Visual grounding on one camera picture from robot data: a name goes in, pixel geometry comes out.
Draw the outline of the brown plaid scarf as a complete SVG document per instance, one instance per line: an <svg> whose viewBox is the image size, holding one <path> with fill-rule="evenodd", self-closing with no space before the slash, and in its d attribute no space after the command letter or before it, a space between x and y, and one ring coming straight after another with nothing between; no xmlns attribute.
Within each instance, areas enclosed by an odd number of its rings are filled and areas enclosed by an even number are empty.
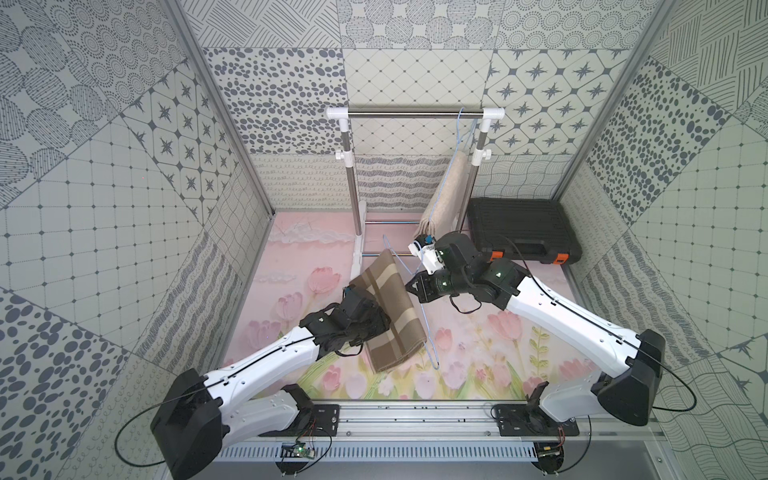
<svg viewBox="0 0 768 480"><path fill-rule="evenodd" d="M424 347L426 332L389 250L382 251L351 284L373 295L391 320L388 331L365 343L374 372L395 368Z"/></svg>

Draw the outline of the beige wool scarf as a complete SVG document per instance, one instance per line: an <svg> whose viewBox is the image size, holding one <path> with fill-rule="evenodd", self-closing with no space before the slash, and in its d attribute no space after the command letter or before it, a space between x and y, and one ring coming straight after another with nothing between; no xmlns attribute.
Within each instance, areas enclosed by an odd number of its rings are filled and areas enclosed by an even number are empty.
<svg viewBox="0 0 768 480"><path fill-rule="evenodd" d="M438 184L428 203L414 238L431 235L439 239L455 230L461 201L464 197L471 161L463 151L458 151Z"/></svg>

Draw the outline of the light blue wire hanger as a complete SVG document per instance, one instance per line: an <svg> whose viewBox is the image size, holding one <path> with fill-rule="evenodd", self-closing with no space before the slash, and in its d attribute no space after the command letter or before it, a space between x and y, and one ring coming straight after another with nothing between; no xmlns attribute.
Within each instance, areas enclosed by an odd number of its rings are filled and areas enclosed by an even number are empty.
<svg viewBox="0 0 768 480"><path fill-rule="evenodd" d="M392 247L392 244L391 244L391 242L390 242L390 240L389 240L389 238L387 237L386 234L382 235L382 240L383 240L383 243L384 243L384 246L386 247L386 249L395 257L397 262L400 264L399 269L404 271L405 273L407 273L407 279L412 278L416 273L419 272L418 269L412 270L412 269L409 268L408 264L403 260L403 254L400 254L400 253L395 251L395 249ZM418 311L419 311L419 318L420 318L423 326L426 328L426 330L425 330L425 332L426 332L426 340L424 341L423 346L424 346L424 349L426 351L427 357L428 357L428 359L429 359L429 361L430 361L430 363L432 365L432 368L435 371L439 371L440 370L440 366L441 366L440 357L439 357L439 353L437 352L437 349L436 349L436 346L435 346L435 343L434 343L434 340L433 340L433 337L432 337L432 332L431 332L431 328L430 328L429 318L428 318L427 313L425 311L424 305L418 302L418 299L416 298L415 294L410 293L410 296L412 297L412 303L419 307L419 309L418 309Z"/></svg>
<svg viewBox="0 0 768 480"><path fill-rule="evenodd" d="M453 171L454 171L454 164L457 162L457 157L459 152L462 150L462 144L464 143L465 139L468 138L469 140L472 140L474 135L474 130L476 128L477 119L473 119L470 126L468 127L468 130L466 132L462 132L462 127L460 126L460 123L462 121L462 116L468 116L468 113L464 112L464 108L460 108L456 117L455 121L455 147L453 154L451 156L451 159L447 165L446 171L444 172L443 178L441 182L438 185L438 188L435 192L435 198L434 198L434 207L436 207L440 201L440 198L442 196L442 191L445 188L445 185L448 184L452 177L453 177Z"/></svg>

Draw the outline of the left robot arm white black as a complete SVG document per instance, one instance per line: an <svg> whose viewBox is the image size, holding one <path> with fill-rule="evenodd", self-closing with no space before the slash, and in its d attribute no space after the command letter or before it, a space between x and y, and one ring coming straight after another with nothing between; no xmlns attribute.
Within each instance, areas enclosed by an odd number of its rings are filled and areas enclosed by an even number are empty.
<svg viewBox="0 0 768 480"><path fill-rule="evenodd" d="M390 326L390 316L371 293L348 286L340 301L309 313L256 353L206 374L195 369L180 374L150 423L172 478L194 477L239 441L303 427L301 417L313 404L299 386L287 385L265 398L259 393L344 346L362 346Z"/></svg>

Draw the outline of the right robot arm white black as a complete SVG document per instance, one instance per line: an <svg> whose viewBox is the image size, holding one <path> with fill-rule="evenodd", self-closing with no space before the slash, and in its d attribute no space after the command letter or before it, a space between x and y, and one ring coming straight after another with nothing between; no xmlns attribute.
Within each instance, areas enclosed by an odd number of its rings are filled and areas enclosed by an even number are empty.
<svg viewBox="0 0 768 480"><path fill-rule="evenodd" d="M636 333L557 294L527 268L504 256L479 251L465 234L440 239L423 235L410 253L423 268L406 289L422 304L469 294L523 316L568 342L596 366L596 371L563 383L536 386L527 408L551 422L606 413L634 426L645 426L663 376L666 341L650 329Z"/></svg>

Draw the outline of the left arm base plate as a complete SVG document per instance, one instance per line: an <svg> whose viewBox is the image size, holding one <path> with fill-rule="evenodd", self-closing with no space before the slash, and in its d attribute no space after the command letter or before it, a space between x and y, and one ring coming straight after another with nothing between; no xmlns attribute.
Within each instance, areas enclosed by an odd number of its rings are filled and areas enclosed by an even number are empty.
<svg viewBox="0 0 768 480"><path fill-rule="evenodd" d="M283 437L300 435L335 437L338 432L340 411L339 404L315 404L311 409L301 409L292 423L280 431L280 435Z"/></svg>

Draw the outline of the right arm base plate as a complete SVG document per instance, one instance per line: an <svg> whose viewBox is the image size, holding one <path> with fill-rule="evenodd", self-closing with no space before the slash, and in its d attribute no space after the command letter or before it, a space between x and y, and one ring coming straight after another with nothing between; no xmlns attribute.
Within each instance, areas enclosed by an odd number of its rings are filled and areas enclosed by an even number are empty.
<svg viewBox="0 0 768 480"><path fill-rule="evenodd" d="M568 420L557 422L536 407L522 403L502 403L491 407L491 418L502 437L575 437L578 424Z"/></svg>

